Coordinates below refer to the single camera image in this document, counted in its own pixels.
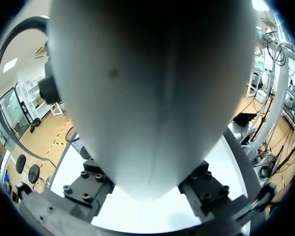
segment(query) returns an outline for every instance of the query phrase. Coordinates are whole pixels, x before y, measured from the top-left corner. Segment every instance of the glass door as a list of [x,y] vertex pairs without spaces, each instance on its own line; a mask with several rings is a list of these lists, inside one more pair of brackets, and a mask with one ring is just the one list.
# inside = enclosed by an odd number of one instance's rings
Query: glass door
[[15,90],[12,89],[11,92],[8,92],[4,97],[2,97],[0,103],[7,123],[16,134],[16,137],[18,139],[21,138],[30,124],[24,116]]

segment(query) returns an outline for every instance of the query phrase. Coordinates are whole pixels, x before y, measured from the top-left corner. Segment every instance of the black bag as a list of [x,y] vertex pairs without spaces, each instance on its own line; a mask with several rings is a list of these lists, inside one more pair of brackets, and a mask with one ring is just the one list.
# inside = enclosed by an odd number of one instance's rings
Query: black bag
[[30,133],[33,133],[34,132],[34,129],[35,129],[35,127],[33,126],[33,125],[30,125]]

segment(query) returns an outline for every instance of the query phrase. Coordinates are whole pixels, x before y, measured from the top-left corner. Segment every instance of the yellow black tape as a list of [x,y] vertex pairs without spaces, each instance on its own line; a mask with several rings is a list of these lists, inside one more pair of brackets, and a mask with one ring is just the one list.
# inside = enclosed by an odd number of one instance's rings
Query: yellow black tape
[[49,147],[49,149],[48,149],[48,152],[47,152],[46,155],[45,155],[45,158],[47,158],[47,156],[48,156],[48,154],[49,154],[51,148],[53,147],[53,145],[67,145],[67,143],[57,143],[56,140],[57,140],[58,136],[60,135],[60,133],[61,133],[61,132],[63,131],[63,129],[65,128],[65,126],[66,126],[69,122],[70,122],[70,121],[66,122],[66,123],[64,124],[64,126],[62,127],[62,129],[60,130],[60,132],[57,134],[55,140],[54,140],[53,143],[50,145],[50,147]]
[[68,143],[54,143],[56,145],[67,145]]

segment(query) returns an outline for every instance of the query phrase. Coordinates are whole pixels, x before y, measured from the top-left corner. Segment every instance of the metal frame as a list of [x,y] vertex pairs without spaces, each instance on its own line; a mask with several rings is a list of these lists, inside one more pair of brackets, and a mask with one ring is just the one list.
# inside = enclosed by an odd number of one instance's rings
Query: metal frame
[[[114,184],[96,166],[93,160],[84,163],[85,171],[69,186],[63,187],[62,198],[46,189],[42,194],[31,192],[27,185],[17,185],[22,199],[19,209],[25,220],[43,235],[84,235],[127,233],[104,230],[90,222],[99,214],[106,196]],[[237,222],[234,216],[249,203],[243,195],[232,201],[228,198],[229,187],[223,186],[207,171],[204,162],[179,186],[202,224],[163,235],[242,235],[241,227],[247,222]]]

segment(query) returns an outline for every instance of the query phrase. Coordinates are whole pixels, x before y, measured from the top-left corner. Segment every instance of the round black seat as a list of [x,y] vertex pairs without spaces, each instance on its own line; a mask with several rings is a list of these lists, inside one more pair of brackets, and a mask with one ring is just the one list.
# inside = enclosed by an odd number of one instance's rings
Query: round black seat
[[21,174],[23,172],[25,163],[26,163],[26,157],[23,154],[21,154],[18,157],[16,164],[15,164],[15,169],[19,174]]
[[32,165],[29,169],[29,182],[36,183],[39,179],[40,167],[36,164]]

